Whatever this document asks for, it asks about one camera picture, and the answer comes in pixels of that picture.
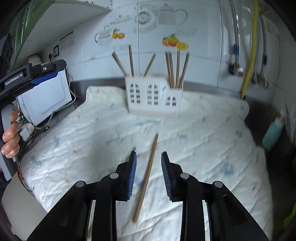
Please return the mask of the person's left hand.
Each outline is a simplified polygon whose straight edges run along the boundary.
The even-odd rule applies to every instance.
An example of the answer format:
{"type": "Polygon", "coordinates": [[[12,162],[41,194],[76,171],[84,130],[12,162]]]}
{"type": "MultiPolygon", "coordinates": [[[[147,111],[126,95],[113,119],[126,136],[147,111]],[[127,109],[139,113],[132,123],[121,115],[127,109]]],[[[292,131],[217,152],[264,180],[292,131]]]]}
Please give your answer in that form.
{"type": "Polygon", "coordinates": [[[3,134],[4,145],[1,148],[1,153],[8,159],[15,157],[20,150],[20,136],[18,134],[19,123],[17,122],[19,112],[19,110],[13,110],[11,112],[11,125],[3,134]]]}

